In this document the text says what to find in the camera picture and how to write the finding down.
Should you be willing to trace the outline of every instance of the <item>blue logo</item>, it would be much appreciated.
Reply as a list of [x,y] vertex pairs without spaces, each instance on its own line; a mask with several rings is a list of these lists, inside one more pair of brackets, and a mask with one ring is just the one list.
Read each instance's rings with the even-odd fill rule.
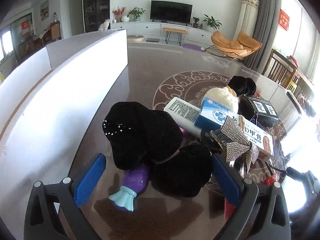
[[224,124],[227,116],[224,112],[220,111],[219,109],[214,109],[213,112],[213,117],[219,122]]

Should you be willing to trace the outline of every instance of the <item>flower vase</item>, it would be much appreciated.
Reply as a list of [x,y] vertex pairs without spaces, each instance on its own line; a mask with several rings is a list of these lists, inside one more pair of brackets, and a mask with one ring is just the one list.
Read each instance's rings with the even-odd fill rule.
[[121,20],[122,20],[122,22],[126,23],[126,22],[130,21],[130,17],[129,16],[123,16],[121,18]]
[[211,27],[210,25],[207,25],[207,31],[208,31],[209,33],[214,33],[215,30],[216,30],[215,27]]

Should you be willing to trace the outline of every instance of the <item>curtain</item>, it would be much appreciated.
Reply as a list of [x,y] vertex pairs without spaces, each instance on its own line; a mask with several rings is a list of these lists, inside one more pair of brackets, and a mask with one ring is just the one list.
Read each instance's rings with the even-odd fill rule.
[[310,79],[311,81],[314,81],[316,72],[317,72],[317,75],[320,74],[319,70],[317,69],[317,68],[320,67],[320,64],[319,64],[320,34],[319,34],[318,31],[316,32],[316,35],[317,35],[316,36],[316,44],[315,44],[315,48],[313,50],[313,55],[312,55],[312,58],[311,58],[311,62],[310,62],[308,70],[305,73],[305,76],[308,79]]
[[233,40],[237,39],[240,31],[252,37],[257,22],[258,10],[259,0],[242,0],[239,21]]
[[252,38],[262,43],[262,47],[258,51],[246,57],[244,60],[244,64],[255,71],[257,70],[265,52],[273,18],[276,17],[275,8],[276,0],[260,0],[260,9]]

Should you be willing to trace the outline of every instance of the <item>blue gripper pad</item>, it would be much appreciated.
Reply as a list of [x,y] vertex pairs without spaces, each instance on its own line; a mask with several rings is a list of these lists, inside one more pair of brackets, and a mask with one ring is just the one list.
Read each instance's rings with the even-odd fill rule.
[[230,204],[233,204],[236,207],[239,206],[241,201],[240,188],[238,187],[234,179],[231,177],[227,169],[223,166],[223,164],[215,155],[212,156],[212,162],[212,175],[217,180],[224,196]]
[[99,154],[75,188],[73,200],[77,207],[87,203],[91,193],[106,169],[106,165],[106,157],[103,154]]

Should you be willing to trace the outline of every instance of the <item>red sign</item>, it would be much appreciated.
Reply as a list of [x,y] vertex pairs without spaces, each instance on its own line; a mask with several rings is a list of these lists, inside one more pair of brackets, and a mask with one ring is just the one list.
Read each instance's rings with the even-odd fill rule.
[[286,31],[289,30],[289,20],[290,17],[283,10],[280,10],[279,24]]
[[21,29],[22,29],[22,36],[23,37],[30,34],[29,22],[24,21],[23,23],[21,23]]

